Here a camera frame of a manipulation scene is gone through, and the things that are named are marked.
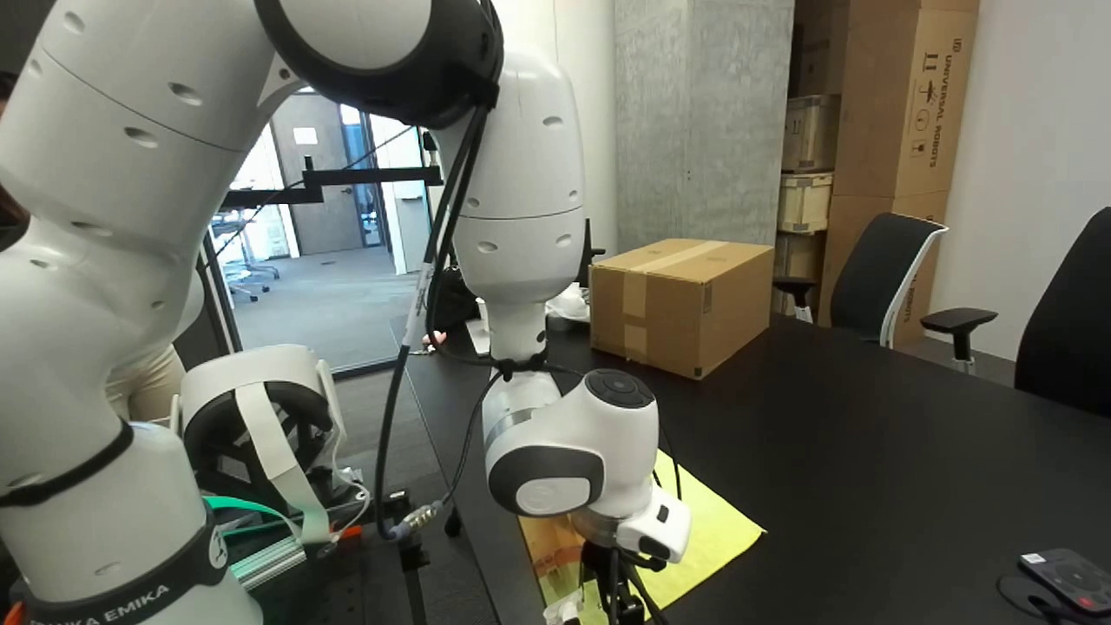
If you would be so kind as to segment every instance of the table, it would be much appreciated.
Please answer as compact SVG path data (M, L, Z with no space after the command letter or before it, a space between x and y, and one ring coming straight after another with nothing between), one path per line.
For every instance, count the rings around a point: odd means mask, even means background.
M553 355L562 385L614 364L574 332ZM783 319L703 383L622 369L659 392L664 449L771 532L668 623L1031 623L996 594L1016 552L1111 565L1111 421ZM484 371L424 359L408 375L451 470ZM457 514L501 623L536 623L480 444Z

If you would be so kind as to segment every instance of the brown cardboard box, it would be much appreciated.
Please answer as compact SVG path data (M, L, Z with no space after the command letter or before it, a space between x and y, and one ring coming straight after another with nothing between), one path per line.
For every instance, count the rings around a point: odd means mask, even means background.
M830 171L837 149L837 96L807 95L789 102L783 171Z
M589 272L589 345L703 380L771 319L771 245L659 241Z
M822 294L883 212L945 221L977 0L849 0ZM918 272L899 336L930 305Z

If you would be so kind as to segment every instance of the office chair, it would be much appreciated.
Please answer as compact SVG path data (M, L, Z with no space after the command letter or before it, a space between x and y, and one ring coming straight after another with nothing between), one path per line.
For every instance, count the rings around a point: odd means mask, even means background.
M1012 390L1111 418L1111 209L1099 209L1034 305Z
M870 218L832 285L830 324L892 346L906 293L933 241L945 231L948 224L942 221L918 221L896 212ZM813 319L813 281L776 277L773 289L791 294L797 319Z

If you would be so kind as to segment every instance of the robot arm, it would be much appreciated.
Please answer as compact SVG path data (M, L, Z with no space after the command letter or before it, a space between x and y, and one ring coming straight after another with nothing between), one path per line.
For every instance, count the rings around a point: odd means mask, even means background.
M211 575L223 549L185 444L120 425L102 390L116 364L173 336L204 221L302 81L433 130L446 157L466 149L476 102L501 95L454 249L488 305L491 359L541 355L541 303L580 259L584 174L567 81L518 50L504 45L484 0L55 3L0 117L0 183L30 212L28 237L0 255L0 293L16 294L0 297L0 538L37 613L53 613L43 623L261 619L230 575ZM518 400L491 390L484 425L508 425L491 407L518 412ZM643 432L635 444L657 449L649 407L594 407L584 392L527 402L533 418L501 427L484 466L527 466L532 451L562 449L598 457L601 473L532 473L511 491L491 486L501 499L518 509L598 506L614 521L652 509L644 455L617 455L629 449L617 432ZM594 432L617 412L643 427ZM192 579L185 571L204 545L211 561Z
M460 62L424 68L416 60L399 62L405 76L444 76L414 81L414 91L427 95L403 96L437 104L437 111L395 111L395 88L358 68L363 66L358 45L329 38L354 15L317 11L311 17L310 0L261 6L269 43L297 76L354 109L431 124L444 163L466 157L469 111L488 104L495 88L451 245L466 285L484 303L491 360L508 369L536 360L545 303L575 277L584 255L580 123L562 68L527 50L514 24L501 30L495 11L482 3L469 15L482 27L442 30L437 45L460 50L446 54ZM451 21L451 11L460 6L433 3L431 24ZM686 545L686 509L652 486L657 421L652 395L629 375L594 371L557 395L553 375L518 371L495 383L482 407L488 493L514 514L589 506L617 527L629 521L623 532L614 527L629 549L639 552L639 538L649 535L665 559L675 559Z

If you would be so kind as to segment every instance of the white wall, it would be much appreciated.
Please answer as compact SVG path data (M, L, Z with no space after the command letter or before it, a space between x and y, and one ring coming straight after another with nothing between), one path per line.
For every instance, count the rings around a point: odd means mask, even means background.
M370 131L373 131L373 147L378 147L373 149L378 167L421 167L421 134L408 124L370 113ZM395 274L421 272L427 231L416 229L414 209L427 212L424 197L427 197L424 180L381 183Z
M614 3L495 0L508 30L547 51L574 83L584 130L585 216L594 245L614 249Z
M933 308L999 319L975 351L1016 355L1021 330L1078 224L1111 204L1111 3L982 0L950 237Z
M262 131L256 134L231 189L244 189L244 191L285 189L269 124L262 124ZM262 212L256 212L244 231L244 243L256 259L280 258L280 255L302 258L288 204L268 204Z

